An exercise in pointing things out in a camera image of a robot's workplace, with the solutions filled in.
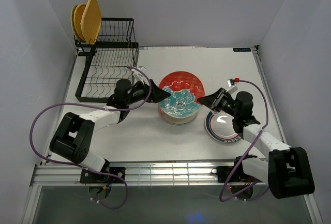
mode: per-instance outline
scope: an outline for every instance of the gray floor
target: gray floor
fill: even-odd
[[[263,188],[255,186],[254,195]],[[311,223],[303,197],[277,200],[269,192],[252,202],[223,203],[219,190],[218,186],[130,187],[126,205],[109,210],[89,200],[88,187],[43,187],[34,223]],[[123,196],[124,187],[113,187],[106,202],[116,205]]]

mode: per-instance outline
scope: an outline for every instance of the sticker label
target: sticker label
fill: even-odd
[[[239,47],[239,48],[233,48],[234,52],[251,52],[249,47]]]

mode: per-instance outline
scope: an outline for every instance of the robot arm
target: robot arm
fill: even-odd
[[[224,111],[233,116],[234,131],[246,141],[253,143],[262,127],[252,115],[253,96],[239,92],[233,100],[230,91],[235,89],[239,79],[228,80],[229,89],[220,88],[214,94],[198,98],[198,102],[214,112]],[[301,147],[290,147],[264,131],[257,139],[255,147],[268,159],[260,160],[248,155],[239,165],[238,176],[253,176],[266,183],[277,198],[311,194],[315,190],[308,156]]]
[[[77,165],[82,165],[98,172],[105,172],[108,161],[89,150],[92,135],[98,130],[123,121],[129,114],[129,105],[143,100],[149,92],[149,85],[139,74],[134,74],[139,81],[132,86],[128,79],[121,79],[116,83],[114,94],[108,99],[105,110],[97,110],[86,114],[66,113],[57,128],[50,150]],[[151,94],[149,103],[158,103],[170,96],[151,80]],[[109,111],[109,109],[123,109],[124,111]]]

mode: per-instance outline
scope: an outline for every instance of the yellow plate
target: yellow plate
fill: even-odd
[[[74,14],[73,14],[73,25],[74,25],[74,29],[77,32],[76,37],[80,38],[82,41],[86,41],[82,34],[82,28],[81,28],[81,21],[82,21],[82,16],[83,16],[85,7],[86,7],[86,3],[81,3],[80,5],[78,5],[76,7],[76,9],[74,10]]]
[[[85,41],[89,44],[95,44],[101,28],[101,12],[97,0],[88,0],[81,26]]]

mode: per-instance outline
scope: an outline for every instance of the floral pattern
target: floral pattern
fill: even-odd
[[[189,89],[173,92],[164,87],[164,91],[171,94],[170,97],[160,102],[162,110],[172,117],[186,118],[198,112],[201,105],[195,102],[195,95]]]

